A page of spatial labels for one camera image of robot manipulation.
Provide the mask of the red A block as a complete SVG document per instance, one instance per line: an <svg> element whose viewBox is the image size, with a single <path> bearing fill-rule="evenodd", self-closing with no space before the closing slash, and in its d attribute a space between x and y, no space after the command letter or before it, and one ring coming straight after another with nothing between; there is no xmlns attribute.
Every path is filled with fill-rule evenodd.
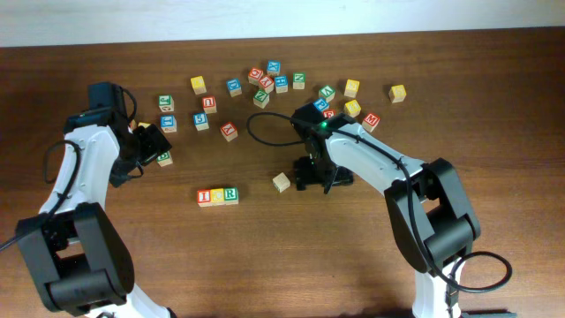
<svg viewBox="0 0 565 318"><path fill-rule="evenodd" d="M275 186L275 189L281 193L290 187L291 182L289 178L281 172L273 178L273 185Z"/></svg>

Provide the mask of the yellow C block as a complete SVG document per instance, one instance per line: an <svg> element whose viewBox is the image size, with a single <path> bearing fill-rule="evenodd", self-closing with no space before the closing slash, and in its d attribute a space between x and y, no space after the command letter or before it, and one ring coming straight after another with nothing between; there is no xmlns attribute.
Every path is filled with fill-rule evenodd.
<svg viewBox="0 0 565 318"><path fill-rule="evenodd" d="M210 190L210 199L213 206L221 206L225 204L225 196L223 188L215 188Z"/></svg>

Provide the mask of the green R block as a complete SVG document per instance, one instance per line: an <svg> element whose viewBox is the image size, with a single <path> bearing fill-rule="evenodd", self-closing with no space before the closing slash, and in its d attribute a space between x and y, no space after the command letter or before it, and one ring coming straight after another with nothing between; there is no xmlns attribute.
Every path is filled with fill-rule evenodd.
<svg viewBox="0 0 565 318"><path fill-rule="evenodd" d="M236 205L239 203L239 193L236 187L226 187L223 189L224 203L226 205Z"/></svg>

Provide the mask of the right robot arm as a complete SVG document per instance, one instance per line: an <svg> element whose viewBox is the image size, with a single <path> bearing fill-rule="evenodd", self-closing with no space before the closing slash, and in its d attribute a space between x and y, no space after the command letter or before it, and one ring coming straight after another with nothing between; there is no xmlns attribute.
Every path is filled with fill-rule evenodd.
<svg viewBox="0 0 565 318"><path fill-rule="evenodd" d="M291 123L308 153L298 182L329 191L358 175L384 196L396 245L416 274L413 315L461 316L460 293L475 291L461 285L461 271L481 229L453 165L404 156L344 114L295 113Z"/></svg>

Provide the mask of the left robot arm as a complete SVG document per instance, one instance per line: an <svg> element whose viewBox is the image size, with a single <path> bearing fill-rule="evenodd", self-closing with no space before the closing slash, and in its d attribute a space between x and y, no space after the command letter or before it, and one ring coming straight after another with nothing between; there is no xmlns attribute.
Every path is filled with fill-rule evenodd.
<svg viewBox="0 0 565 318"><path fill-rule="evenodd" d="M51 194L15 230L42 304L72 316L173 316L136 285L132 257L105 212L108 187L120 186L171 145L155 125L132 130L111 109L69 117L62 142Z"/></svg>

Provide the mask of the red I block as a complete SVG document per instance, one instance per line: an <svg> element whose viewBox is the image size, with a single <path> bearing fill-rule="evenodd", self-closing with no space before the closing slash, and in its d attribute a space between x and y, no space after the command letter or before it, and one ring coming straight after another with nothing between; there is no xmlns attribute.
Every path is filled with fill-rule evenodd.
<svg viewBox="0 0 565 318"><path fill-rule="evenodd" d="M209 207L212 205L211 193L209 189L197 191L197 203L201 208Z"/></svg>

